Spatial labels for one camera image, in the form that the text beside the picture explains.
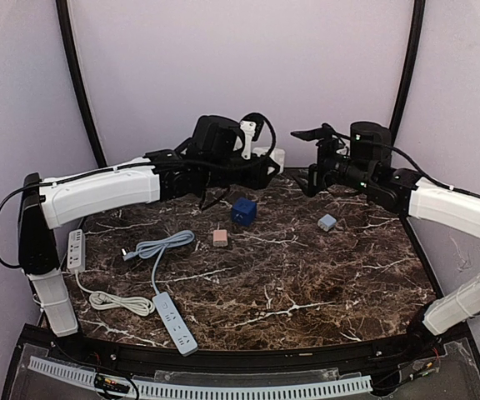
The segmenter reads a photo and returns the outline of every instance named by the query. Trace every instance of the blue cube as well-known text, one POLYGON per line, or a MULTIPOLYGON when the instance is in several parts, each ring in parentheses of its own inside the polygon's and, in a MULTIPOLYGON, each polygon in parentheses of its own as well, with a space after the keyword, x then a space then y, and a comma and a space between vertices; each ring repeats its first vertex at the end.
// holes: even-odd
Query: blue cube
POLYGON ((240 197, 232 206, 231 219, 234 223, 248 227, 256 216, 257 204, 244 197, 240 197))
POLYGON ((324 217, 320 218, 320 220, 317 222, 317 225, 323 229, 325 232, 329 232, 329 229, 334 227, 337 223, 337 220, 334 219, 332 215, 325 214, 324 217))

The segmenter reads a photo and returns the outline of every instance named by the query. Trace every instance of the marble tabletop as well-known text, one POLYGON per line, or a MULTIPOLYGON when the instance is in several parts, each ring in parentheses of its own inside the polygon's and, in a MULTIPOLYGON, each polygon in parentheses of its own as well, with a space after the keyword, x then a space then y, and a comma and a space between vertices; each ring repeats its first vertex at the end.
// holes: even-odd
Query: marble tabletop
MULTIPOLYGON (((192 230, 193 243, 164 254, 157 285, 170 293, 199 348, 311 348, 404 333, 410 317, 434 299, 433 288, 402 224, 363 195, 331 187, 305 197, 285 172, 260 191, 233 187, 201 212, 186 196, 122 207, 87 218, 84 287, 152 298, 155 259, 124 262, 122 248, 192 230), (250 227, 231 221, 240 197, 257 202, 250 227), (317 226, 330 213, 330 232, 317 226), (228 246, 213 246, 227 229, 228 246)), ((219 194, 209 191, 207 200, 219 194)), ((174 348, 160 317, 125 309, 98 312, 65 272, 73 306, 89 337, 174 348)))

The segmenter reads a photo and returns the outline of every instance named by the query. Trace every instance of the perforated metal rail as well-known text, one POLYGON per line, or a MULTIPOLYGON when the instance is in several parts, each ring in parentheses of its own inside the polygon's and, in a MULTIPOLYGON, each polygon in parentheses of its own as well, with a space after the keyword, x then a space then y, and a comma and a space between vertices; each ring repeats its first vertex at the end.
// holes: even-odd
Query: perforated metal rail
MULTIPOLYGON (((96 391, 96 388, 93 386, 96 373, 90 368, 73 367, 40 357, 31 357, 28 368, 73 386, 96 391)), ((369 376, 276 387, 202 387, 172 385, 138 379, 133 381, 140 391, 141 399, 321 400, 372 391, 372 383, 369 376)), ((135 398, 135 394, 134 389, 131 387, 127 398, 135 398)))

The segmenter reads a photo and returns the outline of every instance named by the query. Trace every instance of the pink cube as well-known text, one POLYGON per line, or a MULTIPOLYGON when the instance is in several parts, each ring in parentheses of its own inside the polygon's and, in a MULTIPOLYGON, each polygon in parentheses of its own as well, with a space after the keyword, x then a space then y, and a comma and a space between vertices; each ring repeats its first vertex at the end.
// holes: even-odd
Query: pink cube
POLYGON ((212 234, 212 244, 217 248, 224 248, 228 245, 227 243, 227 230, 226 229, 217 229, 212 234))

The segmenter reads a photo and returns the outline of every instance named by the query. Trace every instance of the power outlet socket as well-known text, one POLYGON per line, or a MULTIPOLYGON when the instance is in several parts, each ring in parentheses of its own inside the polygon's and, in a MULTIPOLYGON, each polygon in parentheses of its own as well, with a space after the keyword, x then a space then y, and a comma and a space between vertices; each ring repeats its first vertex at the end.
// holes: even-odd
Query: power outlet socket
POLYGON ((85 240, 82 229, 71 231, 67 237, 67 269, 71 273, 82 273, 85 269, 85 240))
POLYGON ((198 343, 193 338, 183 317, 173 304, 173 300, 168 292, 159 293, 153 298, 153 304, 157 309, 158 315, 164 322, 167 332, 170 334, 177 350, 184 356, 198 350, 198 343))

